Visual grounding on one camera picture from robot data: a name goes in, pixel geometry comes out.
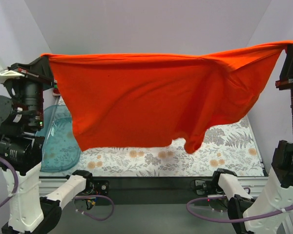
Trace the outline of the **orange t-shirt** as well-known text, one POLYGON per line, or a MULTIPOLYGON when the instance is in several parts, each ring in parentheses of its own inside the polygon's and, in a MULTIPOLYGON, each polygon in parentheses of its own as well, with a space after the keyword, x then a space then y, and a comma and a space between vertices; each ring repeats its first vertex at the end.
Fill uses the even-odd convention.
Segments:
POLYGON ((82 151, 165 147, 192 154, 215 125, 242 119, 293 40, 207 55, 47 54, 82 151))

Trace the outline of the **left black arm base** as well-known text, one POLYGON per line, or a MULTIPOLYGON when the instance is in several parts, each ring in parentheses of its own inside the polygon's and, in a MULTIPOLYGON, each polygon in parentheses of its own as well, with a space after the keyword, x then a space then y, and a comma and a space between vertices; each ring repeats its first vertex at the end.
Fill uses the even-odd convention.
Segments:
POLYGON ((108 195, 110 183, 108 180, 91 180, 87 182, 86 195, 108 195))

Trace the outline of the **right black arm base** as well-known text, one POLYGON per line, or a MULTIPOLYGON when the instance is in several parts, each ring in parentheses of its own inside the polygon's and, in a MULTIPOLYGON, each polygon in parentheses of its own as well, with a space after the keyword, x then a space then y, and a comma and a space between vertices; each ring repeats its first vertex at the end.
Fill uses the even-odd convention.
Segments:
POLYGON ((190 189, 197 195, 222 195, 223 190, 220 189, 215 182, 211 180, 194 179, 189 183, 190 189))

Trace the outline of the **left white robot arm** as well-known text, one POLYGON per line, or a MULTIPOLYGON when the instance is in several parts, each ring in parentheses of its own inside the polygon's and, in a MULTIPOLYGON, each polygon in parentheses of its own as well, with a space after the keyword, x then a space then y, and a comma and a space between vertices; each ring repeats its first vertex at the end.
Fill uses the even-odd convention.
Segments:
POLYGON ((53 230, 63 208, 79 193, 94 190, 92 174, 76 171, 54 192, 40 196, 40 170, 44 137, 43 92, 55 85, 48 57, 29 64, 0 62, 0 168, 8 188, 10 216, 4 234, 46 234, 53 230))

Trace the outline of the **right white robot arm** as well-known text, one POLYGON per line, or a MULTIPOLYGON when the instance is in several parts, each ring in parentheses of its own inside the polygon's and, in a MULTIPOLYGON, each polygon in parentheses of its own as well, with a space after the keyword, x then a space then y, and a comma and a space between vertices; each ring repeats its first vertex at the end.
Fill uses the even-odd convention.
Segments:
MULTIPOLYGON (((287 55, 279 80, 279 90, 290 90, 293 130, 293 45, 287 55)), ((293 210, 293 143, 281 140, 274 151, 268 180, 257 199, 239 184, 236 175, 217 169, 212 176, 212 190, 228 199, 228 217, 238 234, 274 234, 293 210)))

